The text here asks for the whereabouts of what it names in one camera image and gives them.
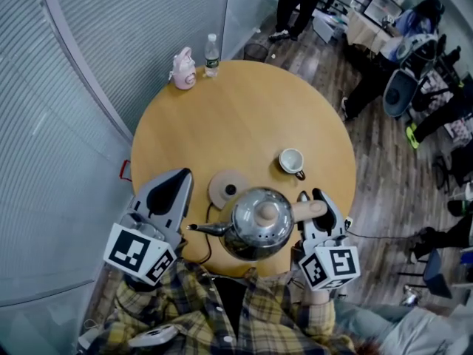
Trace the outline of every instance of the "kettle spout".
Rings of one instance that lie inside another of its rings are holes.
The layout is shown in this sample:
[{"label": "kettle spout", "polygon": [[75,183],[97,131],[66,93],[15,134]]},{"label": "kettle spout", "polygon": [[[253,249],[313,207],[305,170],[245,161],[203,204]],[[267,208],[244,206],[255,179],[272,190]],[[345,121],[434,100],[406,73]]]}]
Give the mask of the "kettle spout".
[{"label": "kettle spout", "polygon": [[231,227],[230,223],[212,223],[208,225],[188,225],[188,230],[201,231],[215,237],[222,237]]}]

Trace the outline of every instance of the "water bottle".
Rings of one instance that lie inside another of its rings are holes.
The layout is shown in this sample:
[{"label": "water bottle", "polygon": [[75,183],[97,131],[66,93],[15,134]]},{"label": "water bottle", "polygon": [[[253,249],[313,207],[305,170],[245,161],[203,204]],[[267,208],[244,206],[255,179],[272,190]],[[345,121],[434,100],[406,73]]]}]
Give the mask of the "water bottle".
[{"label": "water bottle", "polygon": [[220,52],[217,47],[217,34],[209,34],[205,45],[205,74],[211,78],[219,72]]}]

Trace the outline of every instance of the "black jeans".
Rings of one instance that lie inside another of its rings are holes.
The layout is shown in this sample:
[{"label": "black jeans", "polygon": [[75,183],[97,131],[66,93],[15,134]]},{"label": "black jeans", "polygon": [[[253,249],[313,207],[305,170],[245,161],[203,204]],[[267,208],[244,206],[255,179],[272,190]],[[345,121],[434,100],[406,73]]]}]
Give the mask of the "black jeans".
[{"label": "black jeans", "polygon": [[415,140],[420,143],[427,135],[431,135],[439,127],[462,118],[463,113],[458,109],[456,103],[457,101],[455,97],[453,97],[448,103],[438,108],[423,120],[414,131]]},{"label": "black jeans", "polygon": [[366,105],[383,95],[392,73],[397,68],[398,65],[395,62],[378,54],[373,60],[371,70],[361,79],[348,100],[345,101],[347,117],[356,117]]},{"label": "black jeans", "polygon": [[444,249],[446,247],[458,247],[464,249],[469,247],[470,228],[472,226],[473,214],[463,217],[448,231],[437,231],[426,228],[426,233],[421,235],[422,243],[414,247],[417,258],[430,254],[432,249]]},{"label": "black jeans", "polygon": [[[297,37],[307,26],[318,2],[319,0],[279,0],[276,31],[281,32],[283,30],[289,30],[292,36]],[[301,5],[299,16],[297,17],[294,26],[289,28],[287,23],[289,22],[290,15],[298,4]]]}]

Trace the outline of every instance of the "red handle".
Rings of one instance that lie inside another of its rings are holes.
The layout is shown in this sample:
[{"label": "red handle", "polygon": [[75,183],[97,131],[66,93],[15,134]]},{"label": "red handle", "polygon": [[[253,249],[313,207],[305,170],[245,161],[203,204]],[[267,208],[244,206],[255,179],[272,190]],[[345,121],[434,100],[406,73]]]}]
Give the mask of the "red handle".
[{"label": "red handle", "polygon": [[125,172],[126,164],[131,163],[128,159],[125,159],[123,161],[123,164],[121,165],[121,170],[120,170],[120,179],[121,180],[127,180],[127,181],[132,181],[132,179],[128,179],[127,177],[123,177],[123,173]]}]

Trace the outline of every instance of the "white box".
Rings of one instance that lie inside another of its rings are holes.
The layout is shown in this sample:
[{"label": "white box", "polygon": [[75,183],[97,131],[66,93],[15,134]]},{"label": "white box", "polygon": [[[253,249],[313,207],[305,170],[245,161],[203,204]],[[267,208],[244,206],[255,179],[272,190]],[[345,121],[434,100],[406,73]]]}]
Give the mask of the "white box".
[{"label": "white box", "polygon": [[320,15],[316,15],[312,21],[312,28],[320,38],[322,38],[326,43],[330,41],[335,32],[335,27],[329,25]]},{"label": "white box", "polygon": [[156,285],[176,254],[167,242],[113,224],[103,260],[149,285]]},{"label": "white box", "polygon": [[315,247],[299,266],[312,291],[337,289],[361,275],[355,246]]}]

